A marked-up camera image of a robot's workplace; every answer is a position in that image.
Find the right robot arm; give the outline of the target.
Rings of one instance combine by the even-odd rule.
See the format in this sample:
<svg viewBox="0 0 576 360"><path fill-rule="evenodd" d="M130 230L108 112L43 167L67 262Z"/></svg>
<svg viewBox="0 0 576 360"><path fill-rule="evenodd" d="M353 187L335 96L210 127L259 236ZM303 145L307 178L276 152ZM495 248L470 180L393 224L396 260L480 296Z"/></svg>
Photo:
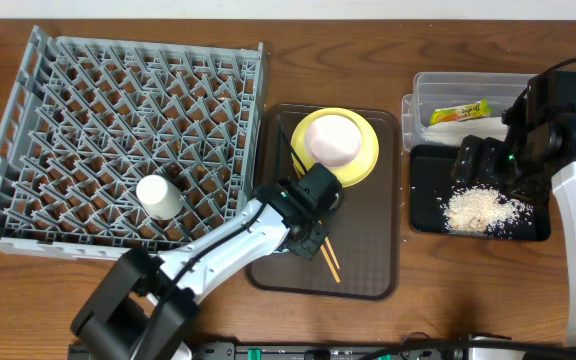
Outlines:
<svg viewBox="0 0 576 360"><path fill-rule="evenodd" d="M459 184L489 184L533 205L556 198L570 292L566 340L576 346L576 113L560 113L540 125L513 125L503 141L465 137L453 177Z"/></svg>

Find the white paper cup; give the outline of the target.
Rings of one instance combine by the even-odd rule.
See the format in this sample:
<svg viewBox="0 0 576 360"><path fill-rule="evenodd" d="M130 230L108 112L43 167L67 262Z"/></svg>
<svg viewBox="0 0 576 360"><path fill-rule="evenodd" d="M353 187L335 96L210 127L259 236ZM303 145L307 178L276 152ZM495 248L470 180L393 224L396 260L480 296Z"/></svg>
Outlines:
<svg viewBox="0 0 576 360"><path fill-rule="evenodd" d="M183 207L182 192L159 175L142 178L137 184L136 196L148 216L155 220L172 219Z"/></svg>

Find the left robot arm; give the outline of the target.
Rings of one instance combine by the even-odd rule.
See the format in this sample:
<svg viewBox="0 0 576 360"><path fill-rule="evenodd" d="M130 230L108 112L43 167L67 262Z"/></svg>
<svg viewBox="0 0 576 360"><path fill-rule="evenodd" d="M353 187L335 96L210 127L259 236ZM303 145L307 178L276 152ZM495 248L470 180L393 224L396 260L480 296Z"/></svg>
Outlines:
<svg viewBox="0 0 576 360"><path fill-rule="evenodd" d="M249 263L278 249L311 259L327 237L324 216L342 185L314 164L298 181L262 185L242 211L196 241L157 256L125 252L70 329L96 359L189 359L200 302Z"/></svg>

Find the rice food scraps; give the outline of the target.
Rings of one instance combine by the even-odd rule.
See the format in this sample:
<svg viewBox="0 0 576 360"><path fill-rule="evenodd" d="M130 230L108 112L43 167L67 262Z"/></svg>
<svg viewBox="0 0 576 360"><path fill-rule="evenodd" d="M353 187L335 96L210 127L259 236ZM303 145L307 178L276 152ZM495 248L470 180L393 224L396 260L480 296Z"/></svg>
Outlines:
<svg viewBox="0 0 576 360"><path fill-rule="evenodd" d="M456 190L441 210L445 228L465 235L492 235L522 223L530 225L534 213L531 205L485 186Z"/></svg>

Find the green orange snack wrapper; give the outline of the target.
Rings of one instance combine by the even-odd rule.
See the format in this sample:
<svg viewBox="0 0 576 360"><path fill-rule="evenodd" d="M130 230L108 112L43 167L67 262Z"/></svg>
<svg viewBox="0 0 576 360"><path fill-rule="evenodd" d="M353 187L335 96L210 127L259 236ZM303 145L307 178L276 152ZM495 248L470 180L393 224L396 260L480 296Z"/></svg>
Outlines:
<svg viewBox="0 0 576 360"><path fill-rule="evenodd" d="M482 99L472 104L436 109L430 118L429 125L434 126L446 122L460 122L484 118L491 114L492 107L489 105L488 100Z"/></svg>

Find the white pink small bowl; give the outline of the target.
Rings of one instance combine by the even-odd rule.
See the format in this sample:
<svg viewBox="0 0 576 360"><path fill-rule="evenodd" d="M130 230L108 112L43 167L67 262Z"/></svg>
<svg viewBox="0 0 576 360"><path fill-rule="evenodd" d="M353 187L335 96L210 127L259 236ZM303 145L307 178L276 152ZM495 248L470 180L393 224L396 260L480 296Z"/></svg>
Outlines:
<svg viewBox="0 0 576 360"><path fill-rule="evenodd" d="M362 147L358 126L342 115L325 115L306 129L305 149L317 163L327 167L343 167L352 162Z"/></svg>

